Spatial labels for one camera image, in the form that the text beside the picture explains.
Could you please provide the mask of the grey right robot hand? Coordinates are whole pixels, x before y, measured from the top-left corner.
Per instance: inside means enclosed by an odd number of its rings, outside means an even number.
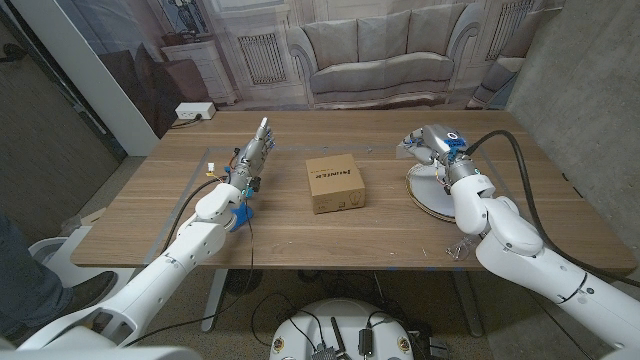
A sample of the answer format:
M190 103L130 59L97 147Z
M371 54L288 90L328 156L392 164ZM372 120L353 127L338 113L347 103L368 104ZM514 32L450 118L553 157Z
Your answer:
M443 125L425 125L407 135L396 146L396 158L414 157L419 163L445 164L468 147L464 137L455 129Z

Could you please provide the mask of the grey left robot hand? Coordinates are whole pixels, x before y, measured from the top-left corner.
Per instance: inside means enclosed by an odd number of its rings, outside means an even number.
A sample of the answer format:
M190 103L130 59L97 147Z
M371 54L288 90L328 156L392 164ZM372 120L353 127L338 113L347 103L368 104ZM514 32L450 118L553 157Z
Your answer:
M264 117L255 136L240 150L229 183L239 190L246 188L251 178L260 175L274 145L268 118Z

